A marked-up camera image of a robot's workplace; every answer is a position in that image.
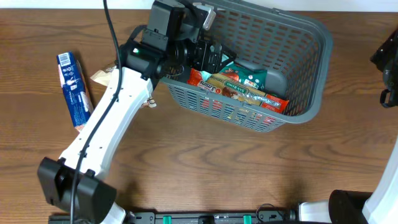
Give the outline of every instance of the toothpaste box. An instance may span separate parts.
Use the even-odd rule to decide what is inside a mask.
[[[81,131],[93,112],[93,105],[85,87],[80,64],[71,52],[58,55],[57,61],[61,87],[73,126]]]

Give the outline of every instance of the plastic basket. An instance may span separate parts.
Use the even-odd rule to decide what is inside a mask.
[[[282,114],[163,78],[182,107],[255,131],[310,121],[319,111],[333,46],[320,22],[240,0],[190,1],[213,6],[217,17],[207,35],[239,59],[263,65],[275,91],[289,100]]]

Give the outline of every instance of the wood grain surface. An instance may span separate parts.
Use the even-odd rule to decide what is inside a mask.
[[[398,14],[299,12],[322,21],[335,41],[319,114],[300,125],[256,133],[174,102],[164,84],[156,108],[138,112],[107,183],[124,208],[254,210],[327,199],[335,189],[373,191],[397,137],[397,110],[379,105],[384,88],[370,56]],[[111,17],[123,43],[149,11]],[[0,10],[0,223],[45,223],[36,170],[77,136],[55,56],[72,50],[85,75],[114,59],[102,10]],[[104,87],[90,81],[94,104]]]

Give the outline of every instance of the white robot part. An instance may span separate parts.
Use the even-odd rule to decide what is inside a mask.
[[[398,140],[380,183],[362,213],[369,224],[398,223]]]
[[[118,74],[118,69],[112,72],[108,88],[83,131],[62,152],[60,158],[66,159],[66,166],[73,169],[76,168],[80,151],[83,149],[87,137],[104,113],[116,91],[119,80]],[[114,103],[90,141],[90,146],[87,148],[85,158],[81,163],[80,172],[85,173],[88,169],[91,169],[95,172],[95,177],[101,180],[108,175],[113,155],[121,138],[137,110],[148,99],[152,91],[153,86],[150,79],[144,80],[141,78],[141,73],[123,67],[122,87],[118,101]]]
[[[101,224],[122,224],[126,217],[126,211],[116,203],[113,203],[111,210],[106,215]]]
[[[331,223],[329,200],[301,203],[298,206],[298,219],[301,222]]]

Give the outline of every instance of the snack package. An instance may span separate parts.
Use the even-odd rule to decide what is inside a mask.
[[[288,100],[282,100],[276,96],[266,94],[249,86],[244,86],[236,80],[219,73],[213,74],[207,80],[207,83],[211,84],[216,89],[221,89],[221,94],[223,96],[239,101],[245,101],[249,104],[258,105],[277,113],[283,112],[289,103]]]
[[[111,80],[111,74],[115,68],[116,65],[114,62],[111,62],[101,70],[98,70],[93,76],[91,76],[91,79],[101,85],[108,86],[109,81]]]
[[[232,63],[225,66],[225,68],[220,71],[220,74],[260,91],[264,91],[266,85],[267,70],[252,72],[244,67],[240,67],[239,65]]]
[[[282,100],[276,96],[266,94],[249,86],[244,86],[236,80],[219,73],[213,74],[209,79],[207,79],[207,82],[205,82],[202,79],[201,73],[192,69],[187,83],[213,93],[222,94],[223,96],[227,96],[235,100],[258,105],[277,113],[283,112],[289,103],[288,100]]]
[[[190,78],[188,79],[187,83],[189,85],[197,86],[197,87],[200,87],[204,90],[208,90],[213,93],[217,93],[217,94],[221,93],[220,88],[217,88],[217,87],[213,86],[212,84],[205,82],[202,79],[201,72],[199,72],[198,70],[195,70],[195,69],[191,69]]]

